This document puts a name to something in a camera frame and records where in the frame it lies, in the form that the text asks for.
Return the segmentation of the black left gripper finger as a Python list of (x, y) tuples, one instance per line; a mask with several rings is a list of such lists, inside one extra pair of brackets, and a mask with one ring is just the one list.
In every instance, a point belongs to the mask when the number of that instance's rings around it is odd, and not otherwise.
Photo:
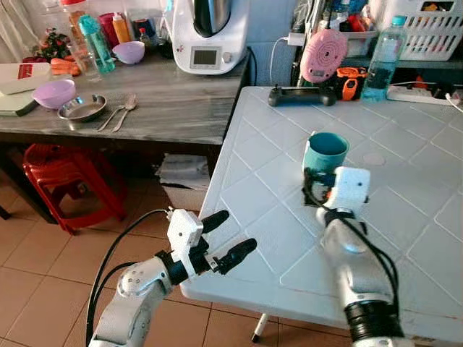
[(232, 248), (229, 248), (222, 257), (215, 258), (215, 271), (219, 274), (226, 275), (240, 265), (245, 258), (257, 249), (257, 240), (250, 238), (239, 242)]
[(209, 232), (214, 231), (214, 229), (218, 228), (228, 218), (229, 212), (227, 210), (219, 210), (218, 212), (203, 218), (201, 220), (203, 225), (202, 234), (209, 234)]

